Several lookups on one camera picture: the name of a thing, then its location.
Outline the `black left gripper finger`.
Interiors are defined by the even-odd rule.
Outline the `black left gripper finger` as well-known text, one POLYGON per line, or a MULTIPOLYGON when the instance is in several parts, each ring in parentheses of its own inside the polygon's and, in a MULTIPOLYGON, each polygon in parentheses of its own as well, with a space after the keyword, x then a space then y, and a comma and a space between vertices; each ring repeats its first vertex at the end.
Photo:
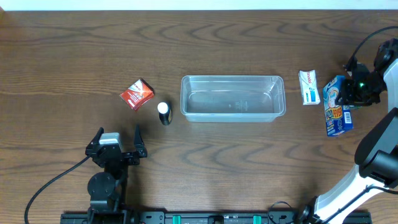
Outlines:
POLYGON ((136 151, 139 151, 139 152, 145 151, 144 141, 142 140, 141 132, 140 132, 138 124, 136 125, 135 132, 134 132, 134 147, 135 147, 136 151))
POLYGON ((101 138, 103 133, 104 133, 104 129, 102 127, 100 127, 98 132, 96 133, 96 135, 92 139, 92 143, 93 144, 99 144, 100 143, 100 138, 101 138))

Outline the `blue fever patch box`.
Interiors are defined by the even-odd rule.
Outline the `blue fever patch box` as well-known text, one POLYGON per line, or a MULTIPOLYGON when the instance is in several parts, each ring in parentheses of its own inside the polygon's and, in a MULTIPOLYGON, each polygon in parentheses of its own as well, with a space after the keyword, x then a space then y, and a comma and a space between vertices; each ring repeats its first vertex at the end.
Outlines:
POLYGON ((328 137, 338 136, 353 129, 350 108, 337 105, 335 102, 344 79, 344 76, 337 75, 323 88, 323 105, 328 137))

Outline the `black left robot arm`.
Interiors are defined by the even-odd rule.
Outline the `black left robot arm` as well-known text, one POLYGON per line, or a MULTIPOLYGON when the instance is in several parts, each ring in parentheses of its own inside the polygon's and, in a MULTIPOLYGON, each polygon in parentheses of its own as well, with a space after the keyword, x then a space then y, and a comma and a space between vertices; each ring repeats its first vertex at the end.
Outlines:
POLYGON ((90 207, 97 213, 116 212, 126 198, 128 167, 140 164, 147 157, 139 126, 134 133, 134 150, 122 152, 119 133, 105 133, 103 128, 87 145, 85 154, 104 171, 95 174, 88 182, 90 207))

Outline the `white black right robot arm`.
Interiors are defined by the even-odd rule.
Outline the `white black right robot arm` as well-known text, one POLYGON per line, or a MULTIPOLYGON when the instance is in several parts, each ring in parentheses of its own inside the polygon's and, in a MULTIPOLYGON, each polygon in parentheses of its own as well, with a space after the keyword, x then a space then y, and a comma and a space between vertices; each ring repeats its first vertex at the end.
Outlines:
POLYGON ((359 143, 354 167, 331 190, 303 208, 297 223, 343 223, 366 200, 381 192, 395 194, 397 187, 397 39, 383 42, 374 59, 374 70, 351 57, 345 65, 335 103, 362 107, 380 102, 388 94, 388 113, 359 143))

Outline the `clear plastic container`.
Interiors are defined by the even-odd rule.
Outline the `clear plastic container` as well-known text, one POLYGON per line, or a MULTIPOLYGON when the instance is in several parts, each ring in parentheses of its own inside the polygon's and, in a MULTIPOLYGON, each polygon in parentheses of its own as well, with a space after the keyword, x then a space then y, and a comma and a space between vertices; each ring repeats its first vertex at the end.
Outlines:
POLYGON ((267 123, 286 112, 284 81, 275 75, 187 75, 180 111, 190 122, 267 123))

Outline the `black bottle white cap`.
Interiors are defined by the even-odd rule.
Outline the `black bottle white cap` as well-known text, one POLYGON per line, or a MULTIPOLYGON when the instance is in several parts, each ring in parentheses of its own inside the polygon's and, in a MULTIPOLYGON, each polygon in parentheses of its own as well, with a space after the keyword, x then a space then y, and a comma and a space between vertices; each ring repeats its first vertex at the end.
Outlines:
POLYGON ((160 102, 157 105, 157 110, 159 112, 160 122, 164 126, 168 126, 172 122, 172 109, 170 105, 166 102, 160 102))

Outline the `red packet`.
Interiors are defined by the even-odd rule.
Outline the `red packet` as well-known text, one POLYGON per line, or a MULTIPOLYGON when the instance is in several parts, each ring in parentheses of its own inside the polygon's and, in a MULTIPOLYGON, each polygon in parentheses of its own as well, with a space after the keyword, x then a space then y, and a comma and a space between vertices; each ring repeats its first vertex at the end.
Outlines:
POLYGON ((154 97, 154 89, 143 79, 139 79, 124 92, 120 97, 134 111, 137 111, 144 103, 154 97))

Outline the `white small carton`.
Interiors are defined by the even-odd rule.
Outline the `white small carton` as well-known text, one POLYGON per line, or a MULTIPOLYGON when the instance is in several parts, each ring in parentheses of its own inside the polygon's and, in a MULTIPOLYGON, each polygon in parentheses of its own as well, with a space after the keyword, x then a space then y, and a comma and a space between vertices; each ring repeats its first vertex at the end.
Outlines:
POLYGON ((317 88, 316 72, 299 71, 298 73, 303 105, 318 105, 320 96, 317 88))

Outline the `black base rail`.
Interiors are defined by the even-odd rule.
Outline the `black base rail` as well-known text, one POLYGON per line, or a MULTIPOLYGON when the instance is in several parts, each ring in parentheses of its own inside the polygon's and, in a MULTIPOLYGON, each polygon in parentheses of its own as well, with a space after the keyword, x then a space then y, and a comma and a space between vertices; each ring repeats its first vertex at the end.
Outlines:
POLYGON ((294 212, 267 213, 165 213, 142 212, 140 215, 95 214, 90 218, 87 213, 64 213, 61 224, 87 223, 143 223, 143 224, 272 224, 293 223, 294 212))

